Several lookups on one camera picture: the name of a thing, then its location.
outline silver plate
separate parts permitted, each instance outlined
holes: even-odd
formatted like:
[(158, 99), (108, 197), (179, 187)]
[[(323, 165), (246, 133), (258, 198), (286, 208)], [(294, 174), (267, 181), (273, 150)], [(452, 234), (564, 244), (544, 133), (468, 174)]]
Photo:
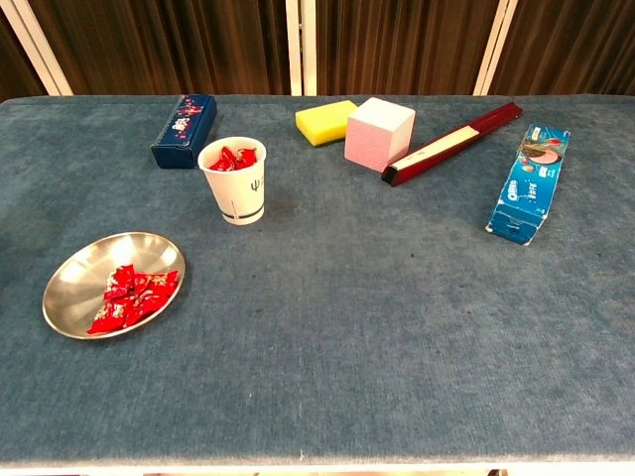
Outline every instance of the silver plate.
[[(130, 327), (88, 334), (87, 330), (103, 303), (110, 273), (118, 266), (133, 264), (140, 273), (177, 270), (179, 283), (168, 302)], [(68, 258), (53, 274), (42, 299), (47, 323), (74, 339), (104, 339), (130, 332), (159, 315), (175, 298), (186, 273), (186, 260), (171, 241), (152, 233), (131, 232), (95, 241)]]

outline white paper cup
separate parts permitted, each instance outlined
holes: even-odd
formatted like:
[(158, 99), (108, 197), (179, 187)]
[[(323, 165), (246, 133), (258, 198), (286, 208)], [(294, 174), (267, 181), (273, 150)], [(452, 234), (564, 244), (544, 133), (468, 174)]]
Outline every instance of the white paper cup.
[[(240, 149), (256, 149), (257, 162), (240, 171), (213, 171), (223, 147), (237, 154)], [(248, 225), (265, 212), (265, 159), (267, 149), (260, 141), (248, 137), (218, 139), (198, 154), (198, 168), (204, 174), (222, 217), (234, 225)]]

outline pink cube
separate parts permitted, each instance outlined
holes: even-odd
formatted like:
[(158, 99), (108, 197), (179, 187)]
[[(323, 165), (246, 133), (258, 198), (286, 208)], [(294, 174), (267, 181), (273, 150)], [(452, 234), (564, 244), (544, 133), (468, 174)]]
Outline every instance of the pink cube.
[(348, 116), (344, 157), (383, 172), (408, 152), (414, 124), (414, 109), (371, 97)]

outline yellow sponge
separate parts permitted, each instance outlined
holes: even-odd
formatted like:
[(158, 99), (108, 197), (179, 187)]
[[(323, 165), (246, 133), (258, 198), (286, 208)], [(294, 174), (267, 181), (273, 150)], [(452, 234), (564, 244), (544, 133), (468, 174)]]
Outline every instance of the yellow sponge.
[(296, 113), (296, 126), (312, 146), (343, 139), (346, 121), (357, 106), (350, 101), (333, 102)]

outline blue cookie box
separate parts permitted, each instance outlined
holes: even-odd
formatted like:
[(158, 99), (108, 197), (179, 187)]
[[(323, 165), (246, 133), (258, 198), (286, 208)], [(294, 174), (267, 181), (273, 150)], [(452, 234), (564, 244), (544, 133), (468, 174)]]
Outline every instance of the blue cookie box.
[(529, 245), (551, 208), (570, 132), (529, 126), (485, 229)]
[(162, 169), (193, 169), (216, 117), (208, 94), (187, 94), (177, 101), (170, 120), (150, 146)]

